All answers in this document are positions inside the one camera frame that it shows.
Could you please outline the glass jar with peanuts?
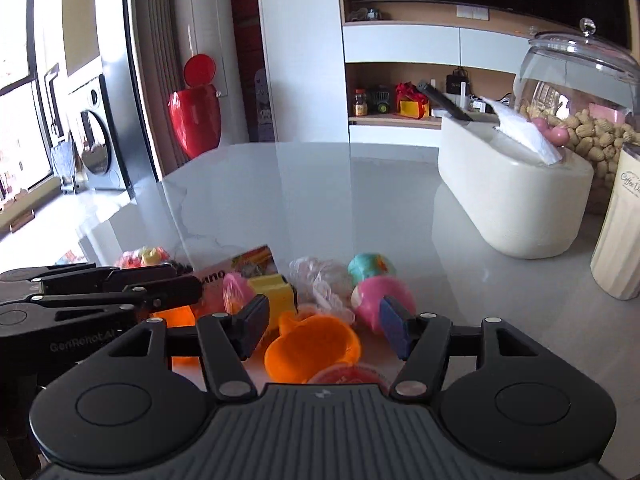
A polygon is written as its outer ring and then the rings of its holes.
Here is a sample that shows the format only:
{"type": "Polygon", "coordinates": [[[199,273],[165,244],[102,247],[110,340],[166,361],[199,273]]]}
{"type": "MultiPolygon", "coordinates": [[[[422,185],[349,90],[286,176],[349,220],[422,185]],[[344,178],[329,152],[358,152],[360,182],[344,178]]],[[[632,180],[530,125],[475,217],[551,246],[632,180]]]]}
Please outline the glass jar with peanuts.
{"type": "Polygon", "coordinates": [[[513,86],[515,109],[563,127],[567,148],[593,168],[590,214],[608,208],[624,144],[639,144],[639,63],[582,18],[578,32],[540,32],[513,86]]]}

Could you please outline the red jelly cup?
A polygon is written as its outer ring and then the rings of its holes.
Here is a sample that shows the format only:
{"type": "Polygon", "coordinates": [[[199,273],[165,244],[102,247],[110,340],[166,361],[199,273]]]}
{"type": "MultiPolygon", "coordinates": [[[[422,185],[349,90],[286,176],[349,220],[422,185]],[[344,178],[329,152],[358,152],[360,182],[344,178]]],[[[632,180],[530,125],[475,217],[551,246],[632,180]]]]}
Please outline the red jelly cup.
{"type": "Polygon", "coordinates": [[[390,382],[375,367],[367,364],[335,364],[311,377],[314,385],[377,385],[382,393],[388,393],[390,382]]]}

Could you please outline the pink toy ball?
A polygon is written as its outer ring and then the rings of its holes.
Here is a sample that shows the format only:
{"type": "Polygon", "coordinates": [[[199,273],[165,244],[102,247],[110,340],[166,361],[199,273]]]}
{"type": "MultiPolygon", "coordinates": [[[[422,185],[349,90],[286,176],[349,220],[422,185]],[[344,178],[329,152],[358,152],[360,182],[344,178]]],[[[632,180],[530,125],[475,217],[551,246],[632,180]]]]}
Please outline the pink toy ball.
{"type": "Polygon", "coordinates": [[[409,313],[416,315],[416,300],[404,281],[390,274],[372,276],[359,282],[350,296],[352,310],[371,332],[382,334],[380,303],[385,297],[397,300],[409,313]]]}

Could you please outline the orange plastic shell half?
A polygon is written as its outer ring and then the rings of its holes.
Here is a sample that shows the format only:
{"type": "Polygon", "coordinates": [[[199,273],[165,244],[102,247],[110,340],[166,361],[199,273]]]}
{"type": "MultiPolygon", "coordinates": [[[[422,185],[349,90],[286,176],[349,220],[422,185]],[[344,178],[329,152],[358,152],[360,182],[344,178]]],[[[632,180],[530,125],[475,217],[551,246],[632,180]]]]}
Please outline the orange plastic shell half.
{"type": "Polygon", "coordinates": [[[285,313],[279,318],[279,337],[266,349],[264,365],[272,382],[306,384],[331,366],[357,364],[361,352],[358,335],[339,318],[314,314],[300,320],[285,313]]]}

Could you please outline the white tissue box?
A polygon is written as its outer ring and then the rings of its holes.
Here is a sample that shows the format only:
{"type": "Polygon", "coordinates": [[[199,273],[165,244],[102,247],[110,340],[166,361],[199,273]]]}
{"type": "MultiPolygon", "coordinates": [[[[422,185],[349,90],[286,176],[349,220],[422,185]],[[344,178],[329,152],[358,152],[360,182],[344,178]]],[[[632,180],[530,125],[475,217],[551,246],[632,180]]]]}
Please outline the white tissue box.
{"type": "Polygon", "coordinates": [[[439,175],[498,252],[520,259],[561,255],[578,235],[593,169],[512,108],[488,104],[495,122],[457,107],[442,118],[439,175]]]}

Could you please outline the cream ribbed pitcher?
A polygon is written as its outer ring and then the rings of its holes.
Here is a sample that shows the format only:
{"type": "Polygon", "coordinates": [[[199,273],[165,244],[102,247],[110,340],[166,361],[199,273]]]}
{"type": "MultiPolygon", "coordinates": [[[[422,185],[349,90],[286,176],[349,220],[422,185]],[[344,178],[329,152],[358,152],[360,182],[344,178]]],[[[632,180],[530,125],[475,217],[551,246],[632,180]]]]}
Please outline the cream ribbed pitcher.
{"type": "Polygon", "coordinates": [[[639,296],[639,147],[625,143],[602,229],[590,262],[592,277],[610,296],[639,296]]]}

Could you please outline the yellow toy block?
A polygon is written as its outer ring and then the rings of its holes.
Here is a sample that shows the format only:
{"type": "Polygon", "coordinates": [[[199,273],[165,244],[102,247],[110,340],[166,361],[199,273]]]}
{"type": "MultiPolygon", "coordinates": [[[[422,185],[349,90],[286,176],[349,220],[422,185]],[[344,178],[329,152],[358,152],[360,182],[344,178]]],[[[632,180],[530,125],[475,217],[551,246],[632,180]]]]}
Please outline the yellow toy block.
{"type": "Polygon", "coordinates": [[[279,328],[282,314],[297,313],[297,290],[282,274],[250,278],[248,284],[256,295],[264,295],[269,301],[268,332],[279,328]]]}

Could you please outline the red snack card packet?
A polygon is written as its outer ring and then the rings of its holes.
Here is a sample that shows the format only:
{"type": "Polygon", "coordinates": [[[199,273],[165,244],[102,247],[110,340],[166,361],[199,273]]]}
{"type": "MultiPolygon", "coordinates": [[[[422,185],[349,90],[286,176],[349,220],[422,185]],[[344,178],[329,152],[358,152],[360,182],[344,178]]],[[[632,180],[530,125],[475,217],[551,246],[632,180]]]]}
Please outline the red snack card packet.
{"type": "Polygon", "coordinates": [[[197,304],[191,306],[194,318],[224,312],[224,278],[227,275],[231,275],[232,278],[242,276],[244,280],[248,280],[277,272],[278,269],[268,245],[259,246],[195,271],[194,275],[202,283],[203,295],[197,304]]]}

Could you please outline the teal toy ball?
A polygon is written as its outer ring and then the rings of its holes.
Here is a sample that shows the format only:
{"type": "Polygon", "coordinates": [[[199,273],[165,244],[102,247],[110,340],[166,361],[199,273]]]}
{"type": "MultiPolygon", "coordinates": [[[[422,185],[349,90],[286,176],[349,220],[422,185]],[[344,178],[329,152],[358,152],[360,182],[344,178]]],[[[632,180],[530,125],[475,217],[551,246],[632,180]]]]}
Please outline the teal toy ball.
{"type": "Polygon", "coordinates": [[[347,266],[352,284],[358,285],[367,278],[380,275],[395,275],[396,269],[389,258],[377,252],[360,252],[354,255],[347,266]]]}

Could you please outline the hawthorn lollipop snack packet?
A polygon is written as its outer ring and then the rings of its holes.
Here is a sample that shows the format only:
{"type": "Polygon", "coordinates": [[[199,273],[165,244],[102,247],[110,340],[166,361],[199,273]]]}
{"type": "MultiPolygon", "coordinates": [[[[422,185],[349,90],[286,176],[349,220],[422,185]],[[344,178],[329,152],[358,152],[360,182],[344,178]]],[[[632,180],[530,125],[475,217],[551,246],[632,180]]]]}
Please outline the hawthorn lollipop snack packet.
{"type": "Polygon", "coordinates": [[[130,252],[123,252],[114,263],[119,269],[137,269],[144,266],[157,266],[167,262],[171,256],[163,247],[141,247],[130,252]]]}

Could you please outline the red gift box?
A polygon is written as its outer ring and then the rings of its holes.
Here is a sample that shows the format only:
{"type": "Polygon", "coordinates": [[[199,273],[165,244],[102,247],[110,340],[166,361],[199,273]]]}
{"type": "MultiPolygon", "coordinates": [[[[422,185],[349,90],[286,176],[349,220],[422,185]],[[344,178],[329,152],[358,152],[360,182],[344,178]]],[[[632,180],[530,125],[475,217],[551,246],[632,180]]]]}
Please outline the red gift box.
{"type": "Polygon", "coordinates": [[[431,103],[412,82],[402,82],[395,88],[396,112],[402,117],[424,119],[431,115],[431,103]]]}

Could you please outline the small spice jar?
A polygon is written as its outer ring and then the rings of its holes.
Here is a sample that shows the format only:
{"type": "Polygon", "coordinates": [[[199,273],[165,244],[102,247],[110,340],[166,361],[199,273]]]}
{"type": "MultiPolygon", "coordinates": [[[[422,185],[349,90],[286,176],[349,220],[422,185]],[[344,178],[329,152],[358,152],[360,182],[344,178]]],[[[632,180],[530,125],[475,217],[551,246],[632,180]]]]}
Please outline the small spice jar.
{"type": "Polygon", "coordinates": [[[366,89],[356,89],[354,92],[354,115],[364,117],[368,114],[368,92],[366,89]]]}

